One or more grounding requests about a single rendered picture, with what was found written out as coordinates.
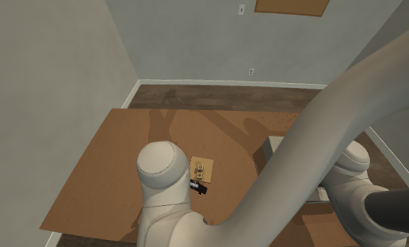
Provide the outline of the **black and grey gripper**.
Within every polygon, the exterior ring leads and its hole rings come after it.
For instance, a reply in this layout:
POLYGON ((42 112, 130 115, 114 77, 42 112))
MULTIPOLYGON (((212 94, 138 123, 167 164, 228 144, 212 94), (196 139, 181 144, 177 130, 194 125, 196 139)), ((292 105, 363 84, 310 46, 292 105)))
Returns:
POLYGON ((202 184, 200 184, 198 182, 194 183, 193 180, 191 180, 191 179, 190 179, 190 188, 193 189, 193 190, 198 191, 200 195, 201 195, 201 193, 206 194, 206 192, 207 192, 207 188, 205 186, 203 186, 202 184))

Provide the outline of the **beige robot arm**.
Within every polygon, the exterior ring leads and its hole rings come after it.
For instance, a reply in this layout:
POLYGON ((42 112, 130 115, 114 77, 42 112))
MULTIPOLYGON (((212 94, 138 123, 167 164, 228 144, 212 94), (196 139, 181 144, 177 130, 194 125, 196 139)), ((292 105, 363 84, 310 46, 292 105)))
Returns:
POLYGON ((268 247, 318 186, 325 188, 344 230, 361 247, 405 247, 409 188, 373 185, 367 174, 369 154, 354 140, 377 121, 406 109, 409 30, 309 102, 239 205, 217 225, 207 225, 191 209, 185 153, 169 141, 148 143, 136 160, 145 207, 136 247, 268 247))

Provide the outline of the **tan square mat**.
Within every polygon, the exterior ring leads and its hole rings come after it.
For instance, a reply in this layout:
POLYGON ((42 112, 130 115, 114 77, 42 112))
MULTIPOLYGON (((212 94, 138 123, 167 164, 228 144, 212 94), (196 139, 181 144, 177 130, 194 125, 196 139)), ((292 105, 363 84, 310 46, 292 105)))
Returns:
POLYGON ((212 175, 212 166, 213 160, 207 158, 199 158, 192 156, 191 162, 189 165, 190 169, 190 179, 196 181, 204 181, 210 183, 211 175, 212 175), (203 165, 203 171, 198 171, 198 165, 203 165), (202 180, 197 179, 197 173, 202 173, 202 180))

